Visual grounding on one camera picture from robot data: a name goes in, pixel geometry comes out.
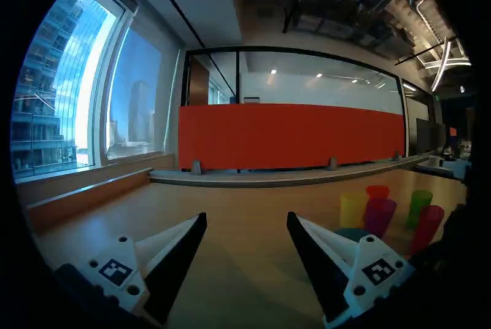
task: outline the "table surface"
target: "table surface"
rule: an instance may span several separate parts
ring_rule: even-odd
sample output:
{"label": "table surface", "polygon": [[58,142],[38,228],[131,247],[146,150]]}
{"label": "table surface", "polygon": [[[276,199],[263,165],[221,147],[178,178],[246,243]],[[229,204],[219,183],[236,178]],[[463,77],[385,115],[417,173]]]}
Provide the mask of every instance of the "table surface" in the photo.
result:
{"label": "table surface", "polygon": [[[37,236],[54,268],[87,261],[111,239],[135,241],[206,212],[208,229],[169,315],[169,328],[323,328],[322,310],[286,227],[287,212],[339,228],[339,196],[367,185],[390,187],[398,203],[384,241],[407,254],[411,192],[433,192],[447,220],[466,187],[456,180],[393,170],[284,188],[203,188],[148,184]],[[442,228],[435,239],[439,239]]]}

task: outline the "orange wall panel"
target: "orange wall panel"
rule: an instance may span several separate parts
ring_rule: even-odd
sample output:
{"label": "orange wall panel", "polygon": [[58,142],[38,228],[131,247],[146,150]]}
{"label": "orange wall panel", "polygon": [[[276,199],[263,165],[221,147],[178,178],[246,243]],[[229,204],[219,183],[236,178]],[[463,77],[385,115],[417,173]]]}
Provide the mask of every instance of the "orange wall panel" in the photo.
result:
{"label": "orange wall panel", "polygon": [[179,167],[272,169],[404,154],[402,115],[303,104],[229,104],[179,109]]}

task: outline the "building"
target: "building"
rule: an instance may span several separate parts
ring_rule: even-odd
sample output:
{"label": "building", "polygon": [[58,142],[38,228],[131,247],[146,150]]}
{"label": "building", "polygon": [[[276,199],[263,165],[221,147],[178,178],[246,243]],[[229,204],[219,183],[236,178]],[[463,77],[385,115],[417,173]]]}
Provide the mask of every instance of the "building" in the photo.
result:
{"label": "building", "polygon": [[148,109],[149,85],[139,80],[133,82],[128,117],[128,141],[149,142],[150,115]]}
{"label": "building", "polygon": [[94,0],[57,0],[37,30],[15,92],[10,135],[14,177],[88,165],[88,160],[77,163],[77,151],[88,152],[75,146],[78,92],[107,14]]}

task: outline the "screw hole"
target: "screw hole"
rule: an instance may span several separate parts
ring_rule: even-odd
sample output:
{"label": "screw hole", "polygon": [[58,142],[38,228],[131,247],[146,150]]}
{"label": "screw hole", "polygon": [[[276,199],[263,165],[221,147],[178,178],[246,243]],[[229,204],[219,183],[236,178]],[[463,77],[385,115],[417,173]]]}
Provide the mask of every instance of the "screw hole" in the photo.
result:
{"label": "screw hole", "polygon": [[355,289],[353,289],[353,293],[357,296],[362,296],[366,292],[365,287],[362,285],[357,285]]}
{"label": "screw hole", "polygon": [[110,304],[119,304],[119,300],[116,296],[107,296],[107,300]]}
{"label": "screw hole", "polygon": [[140,293],[140,288],[138,288],[136,285],[130,285],[126,291],[130,295],[136,296],[136,295],[138,295]]}

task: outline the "white wall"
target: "white wall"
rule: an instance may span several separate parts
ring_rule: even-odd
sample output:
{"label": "white wall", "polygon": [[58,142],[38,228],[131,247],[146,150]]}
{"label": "white wall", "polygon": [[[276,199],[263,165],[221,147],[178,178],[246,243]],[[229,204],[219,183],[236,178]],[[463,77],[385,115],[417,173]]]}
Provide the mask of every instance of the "white wall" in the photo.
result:
{"label": "white wall", "polygon": [[312,104],[403,113],[395,79],[381,89],[365,83],[331,77],[294,74],[241,74],[241,93],[259,96],[261,103]]}

